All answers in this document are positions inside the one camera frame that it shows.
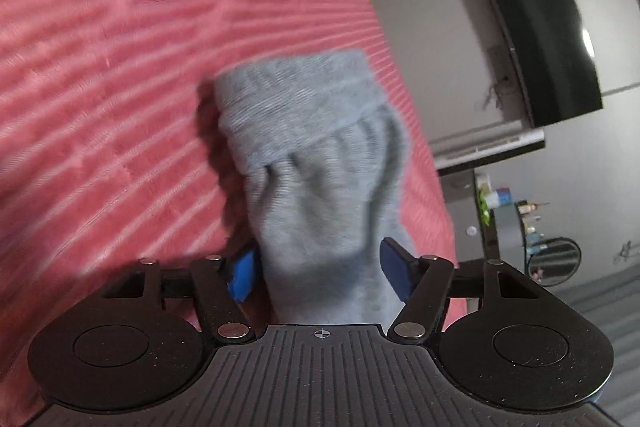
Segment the round striped mirror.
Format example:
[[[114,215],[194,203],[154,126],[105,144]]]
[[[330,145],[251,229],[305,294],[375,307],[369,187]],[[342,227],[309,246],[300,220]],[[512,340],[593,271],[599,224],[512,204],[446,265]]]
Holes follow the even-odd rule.
[[[555,237],[526,248],[525,273],[544,287],[568,281],[582,263],[582,250],[568,237]]]

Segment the pink ribbed bedspread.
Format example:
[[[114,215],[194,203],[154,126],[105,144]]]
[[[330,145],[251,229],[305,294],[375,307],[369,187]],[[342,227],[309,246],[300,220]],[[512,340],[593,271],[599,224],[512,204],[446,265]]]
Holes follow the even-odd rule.
[[[356,48],[412,153],[401,219],[420,254],[454,232],[369,0],[1,0],[1,421],[42,406],[29,343],[130,262],[245,235],[242,180],[202,81],[245,61]]]

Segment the grey dressing table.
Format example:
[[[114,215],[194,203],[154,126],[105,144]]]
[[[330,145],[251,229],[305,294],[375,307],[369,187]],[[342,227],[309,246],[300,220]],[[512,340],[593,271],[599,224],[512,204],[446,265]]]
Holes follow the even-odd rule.
[[[535,217],[527,218],[516,204],[482,212],[485,257],[501,259],[527,274],[533,255],[547,249],[546,238],[536,229]]]

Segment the black wall television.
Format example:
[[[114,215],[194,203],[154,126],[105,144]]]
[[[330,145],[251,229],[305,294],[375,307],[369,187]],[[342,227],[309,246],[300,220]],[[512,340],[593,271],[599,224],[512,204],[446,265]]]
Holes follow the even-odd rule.
[[[490,2],[534,127],[603,108],[591,38],[575,0]]]

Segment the blue white canister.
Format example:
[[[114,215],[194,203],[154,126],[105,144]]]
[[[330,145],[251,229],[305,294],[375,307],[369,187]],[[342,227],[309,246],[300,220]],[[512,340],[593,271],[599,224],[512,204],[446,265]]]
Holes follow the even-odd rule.
[[[502,206],[511,205],[513,202],[509,187],[496,188],[485,194],[485,202],[488,209],[496,209]]]

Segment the grey knit pants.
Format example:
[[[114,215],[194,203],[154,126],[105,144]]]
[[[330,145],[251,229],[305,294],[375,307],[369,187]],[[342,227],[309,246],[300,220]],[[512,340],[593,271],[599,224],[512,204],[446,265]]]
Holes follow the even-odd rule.
[[[358,50],[241,65],[216,83],[274,313],[286,324],[390,325],[380,245],[407,243],[405,124]]]

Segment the grey bedside cabinet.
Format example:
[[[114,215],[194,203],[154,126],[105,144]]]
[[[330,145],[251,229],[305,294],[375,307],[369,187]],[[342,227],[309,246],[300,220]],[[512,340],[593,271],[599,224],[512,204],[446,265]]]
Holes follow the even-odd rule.
[[[498,259],[496,230],[493,225],[485,225],[480,215],[474,172],[442,176],[440,185],[454,227],[458,261]]]

